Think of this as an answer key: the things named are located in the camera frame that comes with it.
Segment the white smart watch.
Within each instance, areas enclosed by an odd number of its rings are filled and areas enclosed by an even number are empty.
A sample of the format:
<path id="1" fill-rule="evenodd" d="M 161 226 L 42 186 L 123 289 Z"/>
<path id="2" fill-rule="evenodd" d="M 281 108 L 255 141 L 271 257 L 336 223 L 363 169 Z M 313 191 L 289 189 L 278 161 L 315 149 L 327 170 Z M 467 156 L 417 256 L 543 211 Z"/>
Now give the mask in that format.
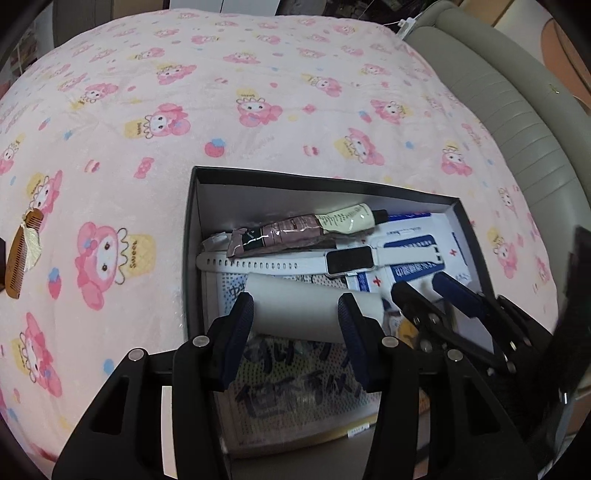
<path id="1" fill-rule="evenodd" d="M 444 261 L 436 245 L 388 248 L 362 246 L 247 258 L 228 258 L 224 252 L 203 252 L 195 261 L 199 270 L 208 273 L 272 276 L 325 275 L 328 277 L 353 275 L 386 266 L 416 263 L 440 265 Z"/>

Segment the white paper roll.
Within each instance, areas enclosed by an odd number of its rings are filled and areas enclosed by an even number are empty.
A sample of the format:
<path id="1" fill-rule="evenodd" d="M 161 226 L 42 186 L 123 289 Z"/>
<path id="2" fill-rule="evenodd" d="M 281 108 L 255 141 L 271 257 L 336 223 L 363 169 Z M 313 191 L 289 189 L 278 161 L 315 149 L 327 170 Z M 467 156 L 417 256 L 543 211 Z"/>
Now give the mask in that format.
<path id="1" fill-rule="evenodd" d="M 250 274 L 245 293 L 252 296 L 252 330 L 257 334 L 342 343 L 338 289 L 268 275 Z"/>

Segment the small black square frame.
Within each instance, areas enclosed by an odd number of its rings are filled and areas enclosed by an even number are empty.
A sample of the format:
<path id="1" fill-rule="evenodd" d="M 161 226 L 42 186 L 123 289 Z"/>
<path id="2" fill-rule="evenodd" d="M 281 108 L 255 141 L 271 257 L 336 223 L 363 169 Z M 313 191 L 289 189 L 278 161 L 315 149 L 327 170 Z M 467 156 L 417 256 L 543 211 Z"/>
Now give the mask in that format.
<path id="1" fill-rule="evenodd" d="M 6 243 L 0 238 L 0 269 L 4 271 L 6 268 Z"/>

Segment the cream cosmetic tube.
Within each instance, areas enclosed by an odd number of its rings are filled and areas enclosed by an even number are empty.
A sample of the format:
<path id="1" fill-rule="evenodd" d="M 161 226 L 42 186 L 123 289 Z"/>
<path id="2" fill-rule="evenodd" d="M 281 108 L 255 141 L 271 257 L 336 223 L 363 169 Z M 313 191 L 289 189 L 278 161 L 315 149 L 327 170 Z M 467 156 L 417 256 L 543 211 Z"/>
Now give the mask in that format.
<path id="1" fill-rule="evenodd" d="M 325 233 L 352 235 L 374 229 L 377 225 L 389 221 L 387 210 L 372 210 L 366 203 L 342 208 L 315 217 Z"/>

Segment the cartoon diamond painting kit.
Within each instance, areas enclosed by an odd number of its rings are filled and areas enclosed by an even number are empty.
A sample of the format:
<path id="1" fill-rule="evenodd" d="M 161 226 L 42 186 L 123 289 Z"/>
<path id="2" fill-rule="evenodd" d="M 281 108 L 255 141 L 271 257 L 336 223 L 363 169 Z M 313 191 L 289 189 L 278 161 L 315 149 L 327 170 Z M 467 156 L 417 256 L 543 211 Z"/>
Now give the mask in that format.
<path id="1" fill-rule="evenodd" d="M 216 395 L 233 455 L 297 448 L 374 423 L 380 397 L 356 381 L 344 346 L 252 333 L 235 381 Z"/>

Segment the pink brown sachet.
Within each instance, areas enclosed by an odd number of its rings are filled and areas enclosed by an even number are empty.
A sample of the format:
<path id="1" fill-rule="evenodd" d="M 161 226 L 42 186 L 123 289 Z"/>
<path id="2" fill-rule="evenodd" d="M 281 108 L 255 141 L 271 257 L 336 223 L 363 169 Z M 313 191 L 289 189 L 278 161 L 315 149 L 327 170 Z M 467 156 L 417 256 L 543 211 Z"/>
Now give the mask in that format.
<path id="1" fill-rule="evenodd" d="M 263 226 L 239 228 L 230 235 L 228 258 L 242 258 L 308 247 L 331 238 L 315 215 L 291 217 Z"/>

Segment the grey upholstered headboard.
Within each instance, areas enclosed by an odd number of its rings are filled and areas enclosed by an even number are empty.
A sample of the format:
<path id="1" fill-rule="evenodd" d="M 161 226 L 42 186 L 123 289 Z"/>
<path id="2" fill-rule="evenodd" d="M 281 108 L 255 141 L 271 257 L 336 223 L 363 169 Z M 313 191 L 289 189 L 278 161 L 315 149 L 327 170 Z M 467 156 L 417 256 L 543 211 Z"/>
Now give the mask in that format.
<path id="1" fill-rule="evenodd" d="M 590 226 L 590 118 L 573 95 L 509 37 L 438 1 L 406 42 L 484 124 L 512 172 L 549 256 L 557 291 L 576 227 Z"/>

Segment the brown wooden comb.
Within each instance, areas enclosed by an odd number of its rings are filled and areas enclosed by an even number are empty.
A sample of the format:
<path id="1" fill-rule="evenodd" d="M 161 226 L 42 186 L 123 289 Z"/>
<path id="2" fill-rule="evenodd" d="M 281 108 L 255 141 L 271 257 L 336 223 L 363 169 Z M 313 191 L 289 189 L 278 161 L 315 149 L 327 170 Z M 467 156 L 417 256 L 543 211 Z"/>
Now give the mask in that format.
<path id="1" fill-rule="evenodd" d="M 43 219 L 41 210 L 29 209 L 15 233 L 7 258 L 4 283 L 6 293 L 12 299 L 20 297 L 24 274 L 40 259 L 42 248 L 39 231 Z"/>

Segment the black storage box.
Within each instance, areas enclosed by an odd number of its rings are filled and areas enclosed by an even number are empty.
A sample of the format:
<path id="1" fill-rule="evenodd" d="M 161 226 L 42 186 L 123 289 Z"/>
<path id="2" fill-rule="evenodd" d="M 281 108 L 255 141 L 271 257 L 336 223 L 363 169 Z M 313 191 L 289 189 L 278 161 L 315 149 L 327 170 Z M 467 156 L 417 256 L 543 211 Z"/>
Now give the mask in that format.
<path id="1" fill-rule="evenodd" d="M 215 397 L 221 443 L 235 456 L 297 449 L 373 423 L 380 397 L 353 375 L 339 327 L 352 294 L 386 330 L 406 282 L 436 306 L 446 273 L 477 292 L 492 282 L 458 199 L 351 180 L 256 170 L 192 170 L 183 239 L 190 336 L 254 302 L 238 375 Z"/>

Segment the pink cartoon print blanket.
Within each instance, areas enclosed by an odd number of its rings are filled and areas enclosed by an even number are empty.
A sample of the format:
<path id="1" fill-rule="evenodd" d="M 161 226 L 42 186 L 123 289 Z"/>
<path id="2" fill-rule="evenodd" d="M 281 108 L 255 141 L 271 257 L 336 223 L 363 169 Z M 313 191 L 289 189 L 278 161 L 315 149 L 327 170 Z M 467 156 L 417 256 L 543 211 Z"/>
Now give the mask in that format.
<path id="1" fill-rule="evenodd" d="M 37 264 L 1 300 L 1 414 L 42 472 L 128 350 L 181 343 L 197 165 L 457 197 L 496 291 L 556 324 L 547 251 L 499 147 L 390 30 L 188 9 L 115 20 L 1 101 L 1 235 L 44 215 Z"/>

